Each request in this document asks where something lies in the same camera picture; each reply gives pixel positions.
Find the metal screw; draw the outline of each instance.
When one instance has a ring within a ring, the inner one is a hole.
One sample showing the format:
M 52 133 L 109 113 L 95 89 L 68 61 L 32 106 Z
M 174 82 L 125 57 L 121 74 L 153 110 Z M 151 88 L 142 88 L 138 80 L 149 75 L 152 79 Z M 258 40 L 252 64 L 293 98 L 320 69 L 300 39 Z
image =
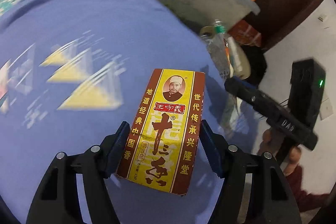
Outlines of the metal screw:
M 59 160 L 64 158 L 65 154 L 63 152 L 60 152 L 56 155 L 56 158 L 58 158 Z
M 91 152 L 95 153 L 98 152 L 100 150 L 100 146 L 99 145 L 94 145 L 91 147 Z
M 272 158 L 272 154 L 270 152 L 265 152 L 264 153 L 264 157 L 267 159 L 271 159 Z
M 231 152 L 237 152 L 237 150 L 238 150 L 238 148 L 235 146 L 235 145 L 233 145 L 233 144 L 231 144 L 231 145 L 229 145 L 229 150 L 231 151 Z

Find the portrait of man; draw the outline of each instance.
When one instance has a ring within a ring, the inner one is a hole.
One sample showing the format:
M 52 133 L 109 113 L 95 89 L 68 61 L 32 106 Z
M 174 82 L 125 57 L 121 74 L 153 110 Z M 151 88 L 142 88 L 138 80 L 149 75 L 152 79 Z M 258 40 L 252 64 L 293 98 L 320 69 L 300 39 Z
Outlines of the portrait of man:
M 183 78 L 181 76 L 172 76 L 167 81 L 169 81 L 169 91 L 163 92 L 163 97 L 169 102 L 180 99 L 182 93 L 179 91 L 182 86 Z

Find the yellow and brown box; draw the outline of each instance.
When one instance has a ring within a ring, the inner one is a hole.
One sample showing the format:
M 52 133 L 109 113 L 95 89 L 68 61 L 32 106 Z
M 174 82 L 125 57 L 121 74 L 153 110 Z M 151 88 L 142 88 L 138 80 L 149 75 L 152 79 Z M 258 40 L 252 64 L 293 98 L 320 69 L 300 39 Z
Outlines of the yellow and brown box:
M 193 171 L 205 74 L 155 69 L 142 98 L 117 175 L 184 195 Z

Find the red label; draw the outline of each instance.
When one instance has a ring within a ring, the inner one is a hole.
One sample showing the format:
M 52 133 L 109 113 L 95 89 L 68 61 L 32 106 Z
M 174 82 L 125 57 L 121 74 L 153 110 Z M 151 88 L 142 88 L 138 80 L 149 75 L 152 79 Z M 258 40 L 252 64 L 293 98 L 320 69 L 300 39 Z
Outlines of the red label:
M 185 105 L 156 102 L 154 106 L 154 110 L 162 111 L 162 112 L 184 114 Z

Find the white chef hat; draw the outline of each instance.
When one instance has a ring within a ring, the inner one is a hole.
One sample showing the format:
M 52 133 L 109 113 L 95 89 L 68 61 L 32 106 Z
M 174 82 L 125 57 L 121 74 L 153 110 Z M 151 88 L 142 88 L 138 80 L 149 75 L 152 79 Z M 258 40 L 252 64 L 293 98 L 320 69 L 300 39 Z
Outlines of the white chef hat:
M 173 76 L 173 77 L 170 78 L 169 83 L 172 83 L 172 82 L 178 82 L 178 83 L 180 83 L 180 85 L 182 85 L 182 77 L 180 77 L 180 76 Z

